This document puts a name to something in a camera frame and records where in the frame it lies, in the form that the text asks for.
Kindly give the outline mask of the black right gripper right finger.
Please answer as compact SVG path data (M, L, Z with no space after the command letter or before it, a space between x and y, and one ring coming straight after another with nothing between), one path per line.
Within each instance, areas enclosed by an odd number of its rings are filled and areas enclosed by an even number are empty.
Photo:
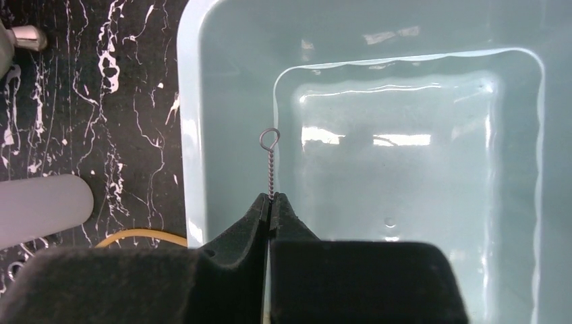
M423 242L328 241L283 193L270 212L272 323L467 323L446 256Z

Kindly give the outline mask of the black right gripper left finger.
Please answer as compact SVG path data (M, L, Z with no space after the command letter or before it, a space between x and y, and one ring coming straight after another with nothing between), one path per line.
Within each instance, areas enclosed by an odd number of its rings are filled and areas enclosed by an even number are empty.
M259 323L270 201L196 249L51 248L17 274L2 323Z

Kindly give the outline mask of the brown test tube brush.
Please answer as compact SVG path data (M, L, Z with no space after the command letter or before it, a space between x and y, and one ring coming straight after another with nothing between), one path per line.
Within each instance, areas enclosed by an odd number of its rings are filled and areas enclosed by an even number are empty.
M264 137L273 133L275 139L270 145L265 145ZM274 200L275 198L275 147L281 137L281 133L276 128L267 128L259 136L260 147L268 153L268 198Z

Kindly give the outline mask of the metal test tube clamp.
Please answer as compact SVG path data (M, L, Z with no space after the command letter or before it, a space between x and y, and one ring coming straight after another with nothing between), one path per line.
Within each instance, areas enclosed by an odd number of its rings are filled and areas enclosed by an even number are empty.
M6 293L25 263L37 252L49 247L50 243L46 238L37 238L1 250L1 296Z

